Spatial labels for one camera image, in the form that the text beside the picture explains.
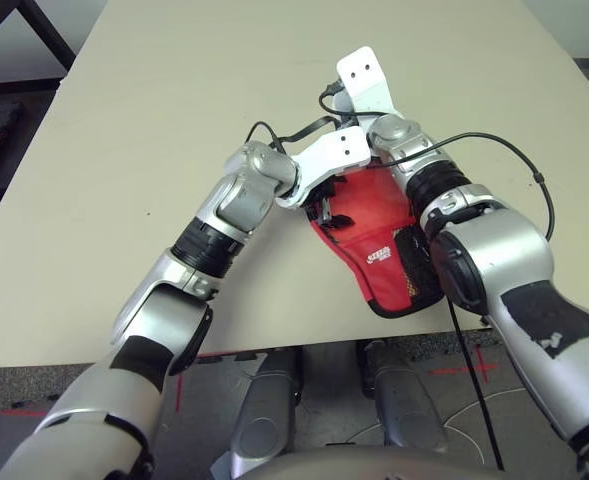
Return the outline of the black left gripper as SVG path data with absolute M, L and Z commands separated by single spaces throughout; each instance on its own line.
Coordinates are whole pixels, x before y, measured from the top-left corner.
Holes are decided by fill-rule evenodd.
M 313 190 L 313 213 L 317 223 L 325 223 L 328 229 L 343 229 L 353 226 L 354 220 L 342 214 L 334 214 L 332 210 L 332 199 L 336 196 L 336 185 L 345 184 L 347 179 L 344 176 L 331 176 L 321 182 Z

